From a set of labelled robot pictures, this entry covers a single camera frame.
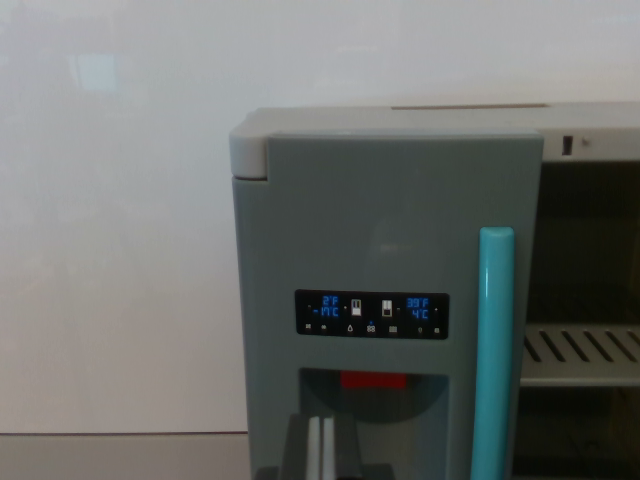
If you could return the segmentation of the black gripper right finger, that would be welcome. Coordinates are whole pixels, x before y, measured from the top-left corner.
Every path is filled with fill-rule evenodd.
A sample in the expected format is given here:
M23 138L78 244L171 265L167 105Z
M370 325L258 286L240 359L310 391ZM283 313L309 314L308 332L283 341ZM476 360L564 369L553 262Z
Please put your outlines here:
M360 479L361 454L355 419L336 414L322 424L322 479Z

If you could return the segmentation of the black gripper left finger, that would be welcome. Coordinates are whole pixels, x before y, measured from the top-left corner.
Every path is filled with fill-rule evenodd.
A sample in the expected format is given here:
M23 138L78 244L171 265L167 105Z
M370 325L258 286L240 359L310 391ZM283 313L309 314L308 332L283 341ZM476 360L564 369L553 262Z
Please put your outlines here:
M321 478L321 421L319 417L290 417L285 444L285 478Z

